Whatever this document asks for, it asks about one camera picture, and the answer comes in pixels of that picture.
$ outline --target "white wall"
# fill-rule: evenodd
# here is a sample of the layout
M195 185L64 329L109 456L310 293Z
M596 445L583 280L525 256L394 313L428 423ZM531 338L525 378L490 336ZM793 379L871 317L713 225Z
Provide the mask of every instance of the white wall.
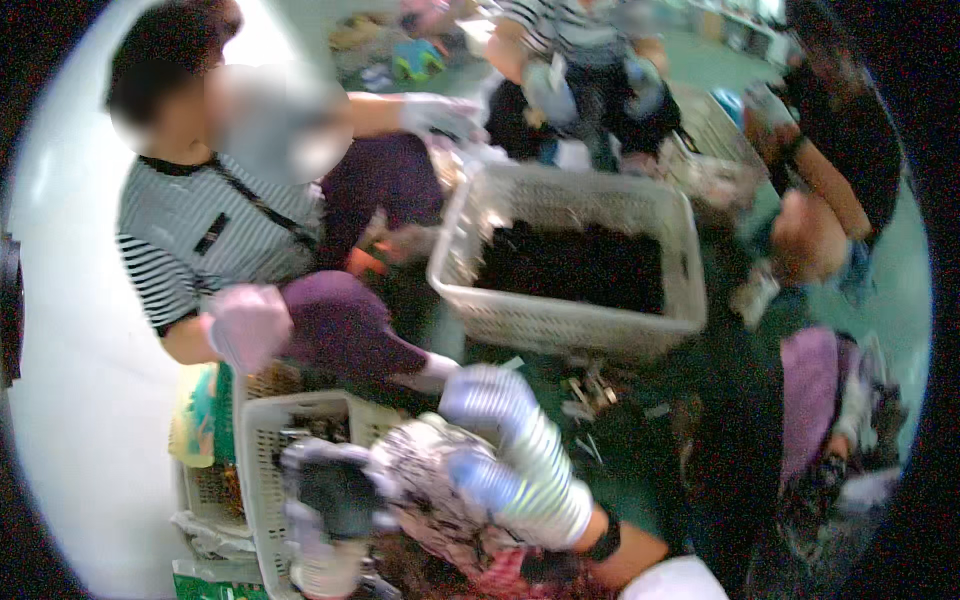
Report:
M228 60L292 58L276 15L239 2L248 24ZM10 394L16 449L67 559L94 594L125 600L172 598L170 562L188 556L168 523L178 368L113 246L133 153L101 110L113 49L149 4L115 2L87 32L33 115L12 190L26 289L23 376Z

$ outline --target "short black hair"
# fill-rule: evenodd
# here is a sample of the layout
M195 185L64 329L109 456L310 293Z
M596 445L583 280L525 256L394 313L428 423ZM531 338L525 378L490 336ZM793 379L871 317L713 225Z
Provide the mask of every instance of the short black hair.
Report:
M202 75L224 43L203 3L167 0L149 8L113 55L107 109L132 125L150 124L160 101Z
M786 0L786 22L800 41L856 55L856 40L825 0Z

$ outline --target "black pants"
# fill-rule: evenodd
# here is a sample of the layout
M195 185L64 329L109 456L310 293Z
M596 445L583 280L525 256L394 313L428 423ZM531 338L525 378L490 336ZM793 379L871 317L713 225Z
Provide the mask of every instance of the black pants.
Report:
M663 139L680 127L680 108L667 86L664 86L663 102L658 110L642 120L635 120L626 114L624 103L634 92L621 64L598 69L571 65L566 77L578 108L588 85L600 92L604 106L602 126L620 141L620 152L624 155L636 152L655 154ZM504 80L490 98L490 119L486 130L490 134L491 145L503 147L513 160L536 158L543 143L558 135L548 125L539 129L531 127L523 116L526 108L523 90L510 80Z

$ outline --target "white sleeve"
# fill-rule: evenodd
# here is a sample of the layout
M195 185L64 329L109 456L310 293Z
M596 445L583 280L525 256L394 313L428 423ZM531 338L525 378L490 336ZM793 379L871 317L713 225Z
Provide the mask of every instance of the white sleeve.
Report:
M619 600L730 600L703 561L683 556L650 567Z

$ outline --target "purple cloth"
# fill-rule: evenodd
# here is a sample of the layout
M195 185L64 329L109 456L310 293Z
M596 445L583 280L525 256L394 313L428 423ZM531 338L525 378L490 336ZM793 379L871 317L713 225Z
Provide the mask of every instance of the purple cloth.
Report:
M351 274L320 271L281 294L294 322L285 356L355 380L426 367L426 352L394 333L387 307Z
M783 363L783 462L786 483L820 454L836 412L837 338L832 329L804 329L780 344Z
M325 240L321 264L341 269L378 206L387 227L437 225L444 191L430 154L411 133L357 139L322 181Z

